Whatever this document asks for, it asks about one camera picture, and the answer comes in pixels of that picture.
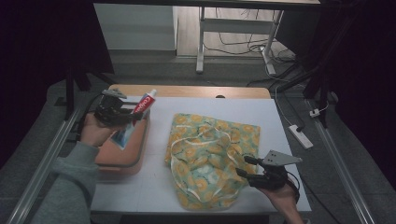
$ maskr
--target metal leg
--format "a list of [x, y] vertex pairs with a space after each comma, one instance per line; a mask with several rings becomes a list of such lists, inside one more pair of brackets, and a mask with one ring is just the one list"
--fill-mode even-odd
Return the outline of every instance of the metal leg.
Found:
[[279, 25], [280, 18], [282, 17], [282, 14], [283, 14], [283, 10], [277, 12], [276, 18], [274, 20], [274, 23], [273, 23], [273, 25], [271, 27], [271, 31], [270, 31], [269, 36], [268, 36], [268, 43], [265, 46], [265, 48], [261, 47], [262, 57], [264, 58], [265, 65], [267, 67], [267, 71], [268, 71], [269, 75], [274, 75], [276, 73], [274, 66], [271, 64], [271, 58], [269, 56], [269, 52], [271, 50], [271, 45], [272, 45], [272, 43], [274, 41], [275, 34], [276, 34], [276, 31], [277, 31], [277, 27]]
[[199, 21], [199, 45], [197, 55], [197, 74], [204, 72], [204, 26], [205, 26], [205, 8], [201, 7], [201, 19]]

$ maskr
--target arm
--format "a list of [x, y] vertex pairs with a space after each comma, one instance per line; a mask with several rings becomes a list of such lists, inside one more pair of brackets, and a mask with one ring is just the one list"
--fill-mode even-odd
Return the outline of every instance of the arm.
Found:
[[69, 156], [58, 158], [53, 171], [58, 174], [32, 223], [91, 223], [90, 207], [95, 191], [98, 166], [95, 157], [107, 138], [117, 128], [107, 128], [88, 114], [77, 142]]
[[271, 201], [274, 208], [279, 211], [289, 224], [304, 224], [294, 197], [294, 190], [285, 185], [282, 189], [268, 190], [258, 189]]

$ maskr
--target white tabletop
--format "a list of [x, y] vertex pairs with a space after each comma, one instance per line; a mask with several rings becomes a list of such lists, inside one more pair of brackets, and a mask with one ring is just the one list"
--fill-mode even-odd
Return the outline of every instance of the white tabletop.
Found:
[[[136, 102], [140, 98], [129, 96], [127, 101]], [[158, 97], [151, 108], [151, 124], [140, 172], [124, 176], [100, 174], [92, 201], [93, 212], [262, 214], [276, 211], [261, 192], [249, 186], [242, 189], [235, 203], [226, 210], [197, 212], [184, 209], [178, 202], [171, 170], [164, 162], [172, 119], [176, 113], [199, 114], [261, 126], [260, 158], [264, 158], [270, 149], [291, 155], [274, 100]], [[287, 165], [286, 169], [302, 183], [294, 164]], [[302, 184], [300, 194], [298, 210], [311, 211]]]

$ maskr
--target floral cloth bag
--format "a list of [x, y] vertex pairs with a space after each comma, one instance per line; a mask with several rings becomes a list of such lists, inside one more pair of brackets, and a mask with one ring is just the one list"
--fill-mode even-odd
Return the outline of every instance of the floral cloth bag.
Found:
[[181, 205], [191, 210], [231, 206], [247, 184], [235, 167], [256, 173], [244, 156], [257, 157], [259, 139], [259, 126], [175, 114], [165, 162]]

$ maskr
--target gray floor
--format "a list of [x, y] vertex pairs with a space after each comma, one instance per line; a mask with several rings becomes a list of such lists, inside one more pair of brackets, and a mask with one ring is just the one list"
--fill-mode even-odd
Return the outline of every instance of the gray floor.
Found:
[[[197, 76], [195, 74], [194, 59], [175, 58], [172, 55], [154, 56], [148, 54], [146, 56], [135, 56], [119, 52], [113, 52], [112, 59], [116, 70], [116, 75], [112, 76], [113, 79], [125, 84], [245, 87], [250, 80], [269, 79], [262, 83], [251, 85], [252, 87], [268, 88], [274, 82], [273, 79], [265, 75], [262, 60], [206, 58], [204, 74]], [[288, 65], [276, 64], [276, 71], [280, 73]], [[89, 95], [94, 96], [96, 92], [108, 87], [102, 80], [91, 75], [89, 77], [92, 81]], [[301, 124], [301, 121], [293, 112], [293, 108], [295, 108], [304, 121], [305, 135], [314, 144], [311, 150], [303, 149], [289, 133], [287, 130], [289, 123], [285, 117], [281, 116], [293, 154], [304, 160], [303, 163], [298, 164], [298, 169], [306, 182], [304, 187], [312, 212], [303, 214], [303, 217], [309, 218], [315, 224], [336, 223], [329, 213], [326, 212], [326, 208], [322, 205], [324, 204], [341, 223], [361, 223], [350, 197], [334, 168], [328, 151], [318, 134], [315, 123], [308, 115], [309, 110], [301, 95], [302, 89], [302, 87], [297, 86], [287, 91], [286, 95], [293, 107], [281, 94], [278, 95], [277, 100], [286, 119], [291, 123]], [[55, 84], [49, 89], [48, 101], [43, 107], [40, 117], [23, 139], [16, 153], [0, 171], [0, 223], [7, 221], [63, 121], [64, 106], [56, 106], [55, 103], [59, 97], [64, 97], [64, 90], [64, 82]], [[85, 92], [76, 90], [77, 98], [82, 94], [85, 94]], [[364, 200], [369, 205], [376, 223], [396, 223], [395, 191], [381, 174], [365, 148], [337, 117], [333, 108], [334, 105], [331, 104], [327, 110], [329, 130]], [[70, 134], [69, 139], [73, 139], [73, 134]], [[67, 155], [73, 144], [72, 141], [66, 141], [60, 155]], [[27, 220], [30, 219], [37, 205], [45, 196], [50, 183], [51, 176], [40, 191]], [[320, 199], [322, 204], [316, 199], [314, 194]], [[120, 216], [94, 215], [93, 219], [98, 223], [118, 223]], [[282, 217], [276, 214], [271, 215], [270, 219], [271, 223], [282, 223], [283, 221]]]

